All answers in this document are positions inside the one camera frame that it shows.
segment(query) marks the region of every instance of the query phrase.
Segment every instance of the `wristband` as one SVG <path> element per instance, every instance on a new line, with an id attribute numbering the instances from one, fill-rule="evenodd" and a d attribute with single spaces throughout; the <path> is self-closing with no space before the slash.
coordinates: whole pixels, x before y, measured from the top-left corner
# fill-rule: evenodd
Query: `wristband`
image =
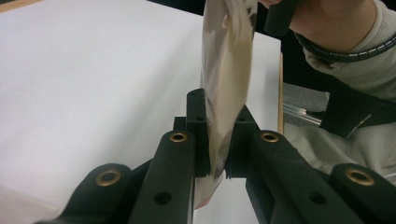
<path id="1" fill-rule="evenodd" d="M 300 42 L 301 46 L 303 46 L 306 50 L 314 54 L 315 56 L 328 61 L 330 63 L 355 63 L 359 61 L 363 61 L 366 59 L 373 58 L 378 54 L 386 52 L 388 49 L 393 48 L 396 45 L 396 34 L 394 34 L 391 38 L 386 40 L 383 44 L 378 45 L 372 49 L 368 49 L 366 51 L 356 52 L 356 53 L 337 53 L 330 52 L 316 44 L 307 38 L 294 33 L 298 42 Z"/>

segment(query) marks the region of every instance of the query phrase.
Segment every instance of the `human hand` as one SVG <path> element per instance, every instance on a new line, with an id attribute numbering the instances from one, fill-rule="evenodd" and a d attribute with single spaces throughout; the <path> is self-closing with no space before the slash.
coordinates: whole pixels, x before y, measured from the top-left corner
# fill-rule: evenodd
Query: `human hand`
<path id="1" fill-rule="evenodd" d="M 269 7 L 282 0 L 259 1 Z M 349 52 L 370 32 L 375 16 L 373 0 L 299 0 L 290 29 L 325 49 Z"/>

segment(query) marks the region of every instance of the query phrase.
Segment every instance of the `white tabletop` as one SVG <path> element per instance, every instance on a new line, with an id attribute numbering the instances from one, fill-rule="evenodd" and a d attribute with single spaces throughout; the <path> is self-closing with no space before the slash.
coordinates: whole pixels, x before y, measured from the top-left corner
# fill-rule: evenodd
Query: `white tabletop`
<path id="1" fill-rule="evenodd" d="M 154 155 L 199 88 L 202 17 L 143 0 L 52 0 L 0 14 L 0 223 L 56 217 L 95 167 Z M 255 34 L 247 106 L 277 129 L 280 43 Z M 224 180 L 194 223 L 257 223 Z"/>

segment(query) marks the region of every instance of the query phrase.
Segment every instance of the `round hole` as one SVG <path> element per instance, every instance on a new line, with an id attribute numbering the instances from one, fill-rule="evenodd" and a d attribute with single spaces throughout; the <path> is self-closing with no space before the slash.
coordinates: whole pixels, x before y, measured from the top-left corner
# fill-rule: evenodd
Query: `round hole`
<path id="1" fill-rule="evenodd" d="M 264 140 L 265 142 L 274 143 L 274 142 L 279 141 L 279 138 L 276 135 L 272 134 L 272 133 L 263 133 L 262 134 L 262 140 Z"/>
<path id="2" fill-rule="evenodd" d="M 169 192 L 158 192 L 154 197 L 154 202 L 159 205 L 165 205 L 172 201 L 172 195 Z"/>
<path id="3" fill-rule="evenodd" d="M 346 177 L 363 186 L 372 186 L 375 183 L 374 179 L 370 175 L 354 168 L 346 169 Z"/>
<path id="4" fill-rule="evenodd" d="M 326 203 L 326 198 L 322 194 L 317 193 L 315 191 L 310 192 L 308 197 L 309 197 L 309 200 L 311 200 L 311 202 L 313 202 L 313 203 L 317 203 L 317 204 L 325 204 Z"/>
<path id="5" fill-rule="evenodd" d="M 117 183 L 121 178 L 120 171 L 111 168 L 103 171 L 96 177 L 96 184 L 101 187 L 108 187 Z"/>
<path id="6" fill-rule="evenodd" d="M 187 140 L 187 135 L 184 133 L 174 133 L 169 138 L 172 142 L 184 142 Z"/>

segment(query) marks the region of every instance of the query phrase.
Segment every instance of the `black handle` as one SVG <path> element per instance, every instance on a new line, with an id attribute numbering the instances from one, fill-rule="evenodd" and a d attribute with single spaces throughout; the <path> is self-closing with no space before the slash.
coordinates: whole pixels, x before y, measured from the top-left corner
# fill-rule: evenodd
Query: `black handle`
<path id="1" fill-rule="evenodd" d="M 289 30 L 297 2 L 298 0 L 283 0 L 279 4 L 271 5 L 265 22 L 265 33 L 272 36 L 285 35 Z"/>

